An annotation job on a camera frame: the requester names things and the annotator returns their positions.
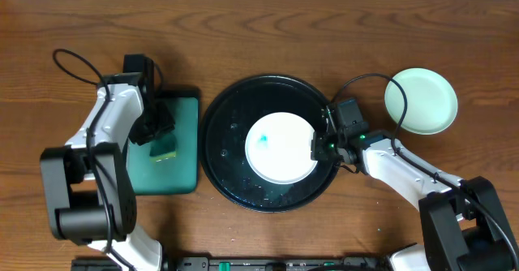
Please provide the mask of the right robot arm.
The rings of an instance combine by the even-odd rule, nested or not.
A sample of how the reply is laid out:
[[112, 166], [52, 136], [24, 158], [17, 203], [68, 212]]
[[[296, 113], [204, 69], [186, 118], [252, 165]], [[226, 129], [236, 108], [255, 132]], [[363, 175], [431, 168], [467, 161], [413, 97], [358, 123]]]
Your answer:
[[447, 174], [407, 150], [395, 135], [370, 131], [350, 98], [321, 110], [326, 122], [311, 158], [378, 179], [420, 214], [431, 270], [516, 270], [518, 246], [496, 190], [483, 177]]

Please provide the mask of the mint plate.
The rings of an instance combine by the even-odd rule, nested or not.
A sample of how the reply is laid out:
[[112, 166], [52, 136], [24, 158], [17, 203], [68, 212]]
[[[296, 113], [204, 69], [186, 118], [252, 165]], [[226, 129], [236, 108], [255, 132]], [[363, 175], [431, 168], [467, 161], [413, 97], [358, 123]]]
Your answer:
[[434, 135], [454, 122], [457, 95], [440, 74], [425, 68], [409, 68], [393, 76], [384, 92], [384, 104], [393, 121], [419, 135]]

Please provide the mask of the green yellow sponge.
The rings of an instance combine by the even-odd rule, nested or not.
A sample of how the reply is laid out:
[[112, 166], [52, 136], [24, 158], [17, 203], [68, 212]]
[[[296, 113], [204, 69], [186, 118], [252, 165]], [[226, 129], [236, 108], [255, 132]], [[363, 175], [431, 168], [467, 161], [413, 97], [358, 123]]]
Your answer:
[[150, 147], [150, 159], [162, 161], [176, 156], [177, 141], [174, 134], [169, 133], [154, 140]]

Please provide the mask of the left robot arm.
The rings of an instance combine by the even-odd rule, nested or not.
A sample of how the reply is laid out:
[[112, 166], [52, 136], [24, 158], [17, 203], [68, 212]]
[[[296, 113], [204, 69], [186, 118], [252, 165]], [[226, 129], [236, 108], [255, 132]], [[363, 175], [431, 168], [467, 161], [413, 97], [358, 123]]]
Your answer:
[[135, 192], [124, 148], [147, 144], [175, 126], [154, 79], [160, 69], [143, 54], [127, 54], [122, 72], [94, 72], [97, 100], [82, 127], [40, 156], [52, 235], [103, 252], [122, 270], [166, 270], [160, 242], [136, 223]]

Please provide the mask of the white plate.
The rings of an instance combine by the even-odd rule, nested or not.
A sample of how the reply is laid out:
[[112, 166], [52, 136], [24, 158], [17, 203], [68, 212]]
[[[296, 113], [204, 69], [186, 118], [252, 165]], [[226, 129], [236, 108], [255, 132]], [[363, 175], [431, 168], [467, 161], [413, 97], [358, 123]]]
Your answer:
[[260, 118], [247, 133], [245, 154], [262, 179], [280, 185], [305, 179], [316, 167], [311, 159], [315, 129], [304, 118], [276, 112]]

